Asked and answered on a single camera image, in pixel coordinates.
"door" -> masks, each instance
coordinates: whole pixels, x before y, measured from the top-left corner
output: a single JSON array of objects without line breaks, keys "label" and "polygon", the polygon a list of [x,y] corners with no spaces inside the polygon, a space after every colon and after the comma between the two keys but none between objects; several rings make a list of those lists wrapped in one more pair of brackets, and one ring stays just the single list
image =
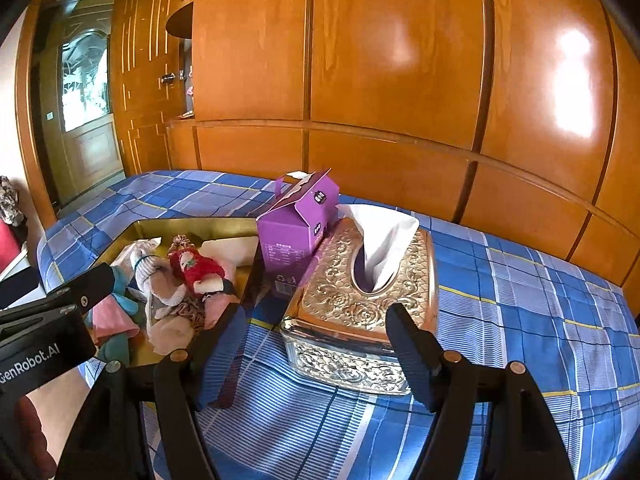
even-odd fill
[{"label": "door", "polygon": [[[166,33],[182,0],[115,0],[111,36],[111,102],[127,175],[168,170],[165,121],[184,112],[180,40]],[[171,84],[164,74],[175,73]]]},{"label": "door", "polygon": [[33,56],[39,109],[32,117],[59,206],[122,171],[108,92],[113,2],[61,0],[38,19],[36,36],[45,39]]}]

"ornate metal tissue box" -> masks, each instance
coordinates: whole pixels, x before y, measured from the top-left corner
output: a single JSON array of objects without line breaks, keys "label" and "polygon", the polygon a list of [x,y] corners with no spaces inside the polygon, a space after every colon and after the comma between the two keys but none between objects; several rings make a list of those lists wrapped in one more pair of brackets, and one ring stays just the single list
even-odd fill
[{"label": "ornate metal tissue box", "polygon": [[414,322],[435,334],[438,282],[431,235],[418,229],[398,268],[379,291],[354,278],[362,236],[341,219],[318,248],[316,267],[280,323],[289,363],[304,376],[370,394],[405,395],[408,384],[385,331],[385,314],[404,304]]}]

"wooden headboard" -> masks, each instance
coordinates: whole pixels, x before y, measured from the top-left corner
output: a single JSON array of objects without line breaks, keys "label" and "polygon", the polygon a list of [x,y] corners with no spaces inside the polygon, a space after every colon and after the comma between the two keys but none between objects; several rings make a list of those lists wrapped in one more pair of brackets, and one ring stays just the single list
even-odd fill
[{"label": "wooden headboard", "polygon": [[193,1],[172,166],[331,167],[345,193],[569,260],[640,311],[640,64],[599,0]]}]

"bed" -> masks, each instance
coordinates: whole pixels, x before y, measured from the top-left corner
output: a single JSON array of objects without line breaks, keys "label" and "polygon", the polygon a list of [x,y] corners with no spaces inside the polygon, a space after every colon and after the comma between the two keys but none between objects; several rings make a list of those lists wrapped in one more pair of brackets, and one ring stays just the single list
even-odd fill
[{"label": "bed", "polygon": [[[85,270],[139,219],[257,216],[273,181],[212,171],[155,171],[115,184],[47,230],[38,263],[47,290]],[[342,195],[341,203],[372,203]],[[578,479],[604,478],[640,424],[640,336],[622,290],[566,261],[405,211],[433,235],[440,282],[438,341],[478,364],[524,362],[538,383]],[[287,364],[267,295],[248,331],[234,405],[197,415],[223,479],[405,479],[433,421],[412,396],[358,394],[307,380]],[[91,385],[102,365],[83,371]],[[152,406],[152,464],[168,479]],[[473,478],[487,406],[476,406],[460,478]]]}]

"pink cloth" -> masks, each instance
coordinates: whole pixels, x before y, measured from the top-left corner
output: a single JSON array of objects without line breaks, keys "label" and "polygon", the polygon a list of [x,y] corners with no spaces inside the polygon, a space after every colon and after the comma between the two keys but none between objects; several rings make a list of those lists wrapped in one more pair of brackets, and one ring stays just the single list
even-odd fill
[{"label": "pink cloth", "polygon": [[98,344],[122,332],[125,332],[129,338],[140,332],[140,327],[131,320],[111,294],[93,307],[92,316],[95,339]]},{"label": "pink cloth", "polygon": [[213,294],[204,300],[204,329],[212,328],[222,316],[229,303],[240,303],[233,294]]},{"label": "pink cloth", "polygon": [[218,263],[225,271],[225,279],[233,283],[234,286],[238,286],[236,283],[236,266],[230,261],[223,260],[222,258],[218,260]]}]

